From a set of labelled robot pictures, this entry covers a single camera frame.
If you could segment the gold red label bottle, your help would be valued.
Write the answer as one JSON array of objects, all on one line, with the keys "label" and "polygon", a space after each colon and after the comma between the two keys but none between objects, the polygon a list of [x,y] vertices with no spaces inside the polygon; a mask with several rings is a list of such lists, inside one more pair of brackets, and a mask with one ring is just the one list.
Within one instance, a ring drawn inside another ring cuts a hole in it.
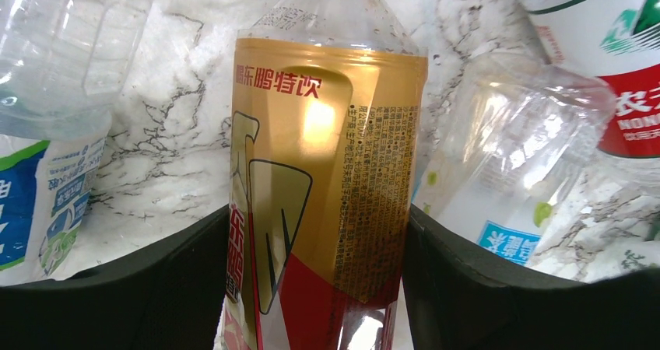
[{"label": "gold red label bottle", "polygon": [[239,32],[222,348],[392,347],[427,69],[384,0]]}]

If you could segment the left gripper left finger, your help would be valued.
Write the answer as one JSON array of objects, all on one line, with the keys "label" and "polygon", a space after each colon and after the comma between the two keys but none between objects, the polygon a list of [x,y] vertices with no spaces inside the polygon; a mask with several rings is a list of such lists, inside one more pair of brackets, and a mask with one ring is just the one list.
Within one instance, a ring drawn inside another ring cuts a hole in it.
[{"label": "left gripper left finger", "polygon": [[1,290],[3,349],[211,349],[228,208],[71,278]]}]

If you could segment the blue green label bottle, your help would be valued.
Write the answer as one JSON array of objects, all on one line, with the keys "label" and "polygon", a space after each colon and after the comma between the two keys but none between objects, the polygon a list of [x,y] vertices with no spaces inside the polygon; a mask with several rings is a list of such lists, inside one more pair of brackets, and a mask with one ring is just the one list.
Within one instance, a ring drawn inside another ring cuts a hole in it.
[{"label": "blue green label bottle", "polygon": [[1,0],[1,284],[66,259],[153,0]]}]

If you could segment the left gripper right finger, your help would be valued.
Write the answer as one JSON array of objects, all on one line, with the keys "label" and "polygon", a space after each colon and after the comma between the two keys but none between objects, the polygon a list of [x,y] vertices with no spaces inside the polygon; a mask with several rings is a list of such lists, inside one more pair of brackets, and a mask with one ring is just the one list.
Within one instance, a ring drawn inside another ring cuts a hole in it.
[{"label": "left gripper right finger", "polygon": [[416,349],[657,349],[659,271],[585,284],[514,264],[412,208],[402,273]]}]

